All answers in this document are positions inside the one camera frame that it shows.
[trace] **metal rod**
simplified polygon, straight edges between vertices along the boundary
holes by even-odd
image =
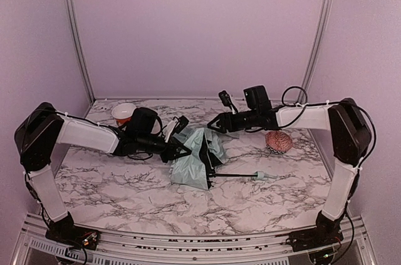
[[[227,174],[227,173],[216,173],[216,177],[257,177],[257,174]]]

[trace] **white marble surface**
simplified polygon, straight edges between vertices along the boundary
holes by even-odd
[[[114,125],[111,110],[122,102],[96,101],[88,118]],[[164,123],[173,116],[185,115],[192,126],[204,126],[218,113],[228,111],[217,100],[131,102],[154,109]],[[219,177],[213,179],[213,188],[200,190],[171,184],[170,165],[163,164],[158,155],[148,161],[134,161],[71,147],[56,183],[74,220],[93,227],[186,235],[303,227],[315,223],[330,179],[308,132],[288,133],[294,147],[283,156],[268,152],[266,132],[221,135],[228,161],[218,173],[261,170],[279,175],[274,182]]]

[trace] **aluminum frame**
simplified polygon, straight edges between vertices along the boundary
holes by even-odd
[[[81,44],[80,34],[78,32],[78,23],[75,16],[74,0],[65,0],[65,3],[67,8],[68,21],[70,22],[70,29],[71,29],[71,35],[73,37],[75,53],[78,60],[78,66],[80,68],[88,101],[92,106],[96,98],[90,81],[88,68],[86,67],[85,57],[83,55],[83,48]]]
[[[374,265],[368,234],[361,217],[354,217],[355,241],[360,243],[359,253],[364,265]],[[351,224],[341,223],[343,245],[350,242]],[[89,264],[161,265],[161,264],[285,264],[293,256],[306,255],[329,248],[319,247],[309,251],[293,252],[285,244],[288,234],[300,229],[232,236],[177,236],[141,234],[98,229],[100,240],[96,251],[87,251]],[[44,237],[46,226],[41,217],[26,217],[13,255],[12,265],[26,265],[28,252],[37,249],[72,261],[83,262],[81,251],[69,250],[68,246]]]
[[[330,15],[332,1],[333,0],[323,0],[323,2],[322,2],[320,17],[318,20],[318,28],[316,30],[316,35],[315,35],[315,40],[313,42],[311,54],[310,54],[309,61],[308,61],[308,66],[306,67],[306,71],[305,71],[303,81],[301,84],[301,86],[306,91],[308,91],[308,88],[310,87],[313,73],[315,72],[315,69],[316,69],[320,46],[321,46],[321,42],[322,42],[322,39],[323,39],[323,36],[325,33],[326,25],[328,22],[328,17]],[[71,33],[72,33],[72,37],[73,37],[73,41],[74,41],[76,57],[78,59],[78,64],[80,67],[80,72],[81,72],[82,79],[84,82],[86,94],[88,96],[89,102],[92,105],[96,100],[96,96],[93,91],[93,87],[91,85],[90,76],[89,76],[89,72],[88,72],[88,68],[86,65],[83,48],[82,48],[82,44],[81,44],[81,40],[80,40],[78,23],[77,23],[76,15],[75,15],[74,0],[66,0],[66,7],[67,7],[68,19],[70,22],[70,29],[71,29]],[[298,95],[297,101],[300,102],[300,101],[302,101],[302,99],[303,99],[303,93],[300,93]]]
[[[313,73],[315,72],[315,69],[316,69],[316,64],[318,62],[318,56],[319,56],[319,51],[320,51],[320,47],[321,47],[321,42],[325,35],[332,3],[333,3],[333,0],[323,0],[323,2],[321,4],[320,17],[319,17],[319,21],[318,21],[318,29],[316,30],[315,41],[313,42],[311,54],[310,54],[309,61],[308,61],[308,66],[306,67],[306,72],[303,77],[303,81],[302,81],[302,85],[301,85],[306,91],[309,90],[309,87],[310,87],[311,81],[312,81],[312,77],[313,77]],[[298,95],[297,101],[301,102],[303,97],[304,97],[304,94],[301,92]]]

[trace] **white cable tie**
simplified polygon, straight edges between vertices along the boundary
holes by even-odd
[[[297,107],[302,107],[302,108],[304,108],[305,106],[307,106],[309,103],[305,103],[305,104],[300,104],[299,102],[297,102],[297,103],[295,103],[295,105],[297,106]]]

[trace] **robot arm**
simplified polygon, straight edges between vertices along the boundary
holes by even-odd
[[[95,124],[85,119],[57,112],[50,103],[42,103],[19,126],[15,142],[26,171],[26,186],[46,211],[49,219],[48,239],[65,244],[83,243],[96,248],[98,232],[74,225],[57,189],[50,167],[55,144],[67,143],[117,156],[156,153],[163,162],[190,155],[191,151],[173,134],[188,124],[185,117],[175,118],[165,128],[166,136],[153,134],[161,120],[153,110],[137,108],[123,128]]]
[[[221,133],[254,127],[264,130],[308,128],[331,132],[335,171],[327,200],[316,218],[316,227],[292,233],[288,244],[294,251],[300,251],[335,242],[334,237],[342,237],[340,222],[357,187],[359,164],[372,139],[357,104],[346,98],[335,105],[273,108],[263,86],[248,88],[244,93],[251,110],[220,113],[207,126]],[[223,101],[223,104],[228,106],[229,102]]]

